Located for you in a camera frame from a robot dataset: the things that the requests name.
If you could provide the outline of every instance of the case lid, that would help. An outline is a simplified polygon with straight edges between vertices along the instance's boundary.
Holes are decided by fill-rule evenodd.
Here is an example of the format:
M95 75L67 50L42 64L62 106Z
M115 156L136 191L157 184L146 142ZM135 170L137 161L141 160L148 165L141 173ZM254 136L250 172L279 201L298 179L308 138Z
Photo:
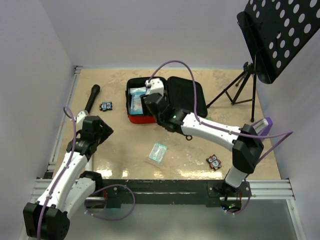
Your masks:
M171 76L166 81L169 103L174 108L182 108L194 112L194 85L192 80ZM200 83L195 82L196 112L198 116L205 118L208 115L204 92Z

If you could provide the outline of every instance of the perforated metal sheet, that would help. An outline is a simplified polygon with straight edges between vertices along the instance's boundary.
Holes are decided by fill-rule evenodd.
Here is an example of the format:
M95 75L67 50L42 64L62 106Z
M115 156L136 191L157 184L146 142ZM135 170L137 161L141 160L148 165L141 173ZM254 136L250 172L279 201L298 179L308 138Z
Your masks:
M320 27L320 0L249 0L238 24L259 79L271 84Z

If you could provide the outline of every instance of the gray floor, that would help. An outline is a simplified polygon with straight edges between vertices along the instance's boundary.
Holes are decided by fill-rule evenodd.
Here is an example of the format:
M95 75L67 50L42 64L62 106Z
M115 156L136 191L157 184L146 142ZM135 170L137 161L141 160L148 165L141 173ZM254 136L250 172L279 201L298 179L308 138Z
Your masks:
M102 210L108 217L121 209ZM71 220L66 240L296 240L285 200L252 200L235 217L220 208L200 205L137 205L120 221L104 221L84 214L81 207Z

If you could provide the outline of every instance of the tripod leg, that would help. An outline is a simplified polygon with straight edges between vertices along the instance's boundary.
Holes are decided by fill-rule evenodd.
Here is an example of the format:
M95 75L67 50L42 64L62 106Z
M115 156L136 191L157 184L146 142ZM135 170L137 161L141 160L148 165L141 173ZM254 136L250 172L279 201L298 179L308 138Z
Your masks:
M239 81L235 84L235 86L238 87L239 84L241 83L241 81L242 81L244 78L245 78L245 76L242 76L242 77L239 79Z
M251 122L255 121L255 103L256 103L256 87L257 87L257 74L253 75L253 90L252 90L252 109L251 109Z
M236 92L236 94L235 94L235 96L234 96L234 98L233 98L233 100L232 100L232 102L231 102L231 105L234 105L234 104L236 103L236 101L237 101L240 93L241 93L242 90L244 89L244 87L245 87L245 85L246 85L249 77L250 77L250 74L247 74L247 75L244 77L244 80L243 80L243 82L241 83L241 86L239 87L239 90Z
M220 98L229 88L232 87L233 84L235 84L240 78L242 78L245 75L245 71L243 71L235 80L233 80L218 96L216 96L215 99L213 99L206 108L208 109L218 98Z

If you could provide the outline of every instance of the tripod stand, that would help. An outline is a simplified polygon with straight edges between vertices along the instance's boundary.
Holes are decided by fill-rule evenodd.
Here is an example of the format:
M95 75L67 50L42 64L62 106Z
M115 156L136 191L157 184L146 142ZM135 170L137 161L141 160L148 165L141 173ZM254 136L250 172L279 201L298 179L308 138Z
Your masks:
M248 100L237 101L240 93L242 92L242 90L244 89L245 85L247 84L247 81L248 81L250 75L253 75L252 98L248 99ZM231 88L234 84L235 84L236 87L239 86L241 81L243 81L243 82L240 85L239 90L236 92L234 98L232 99L230 94L228 93L228 89ZM218 96L216 96L216 98L213 99L206 106L206 108L208 109L223 94L227 95L227 97L231 101L231 105L243 104L243 103L247 103L247 102L251 102L252 101L251 120L250 121L253 123L255 121L256 85L257 85L257 73L255 71L254 64L253 63L249 64L248 62L246 62L243 65L243 72L235 80L233 80Z

